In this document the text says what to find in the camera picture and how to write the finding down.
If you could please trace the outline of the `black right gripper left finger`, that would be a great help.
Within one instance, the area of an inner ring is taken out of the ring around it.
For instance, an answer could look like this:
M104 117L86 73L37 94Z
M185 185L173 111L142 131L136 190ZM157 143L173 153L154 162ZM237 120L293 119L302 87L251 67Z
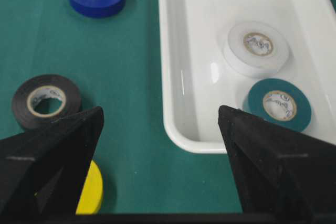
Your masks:
M74 214L104 125L100 106L1 140L1 215Z

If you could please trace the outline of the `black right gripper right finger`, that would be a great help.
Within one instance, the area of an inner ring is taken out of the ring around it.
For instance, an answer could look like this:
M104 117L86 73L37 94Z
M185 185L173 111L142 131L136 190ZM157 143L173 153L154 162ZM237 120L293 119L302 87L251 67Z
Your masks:
M335 215L335 145L226 105L218 125L244 212Z

